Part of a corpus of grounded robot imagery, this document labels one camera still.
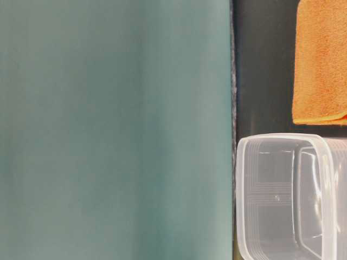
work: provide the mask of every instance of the container rim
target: container rim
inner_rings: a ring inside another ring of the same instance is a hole
[[[259,134],[242,138],[239,141],[236,155],[236,227],[241,255],[245,260],[258,260],[250,255],[246,244],[244,194],[245,150],[249,141],[265,138],[308,141],[316,151],[322,190],[322,260],[336,259],[337,231],[335,227],[337,226],[337,212],[332,154],[324,138],[316,134],[299,133]]]

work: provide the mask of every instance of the transparent plastic box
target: transparent plastic box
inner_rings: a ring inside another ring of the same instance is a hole
[[[347,260],[347,139],[242,139],[236,201],[245,260]]]

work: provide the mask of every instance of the orange towel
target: orange towel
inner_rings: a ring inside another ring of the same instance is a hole
[[[301,0],[293,122],[347,125],[347,0]]]

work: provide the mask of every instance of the green wall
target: green wall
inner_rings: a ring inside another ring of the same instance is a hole
[[[231,259],[228,13],[0,0],[1,259]]]

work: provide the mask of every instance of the microfiber cloth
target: microfiber cloth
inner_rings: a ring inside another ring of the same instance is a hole
[[[293,122],[347,125],[347,0],[301,0]]]

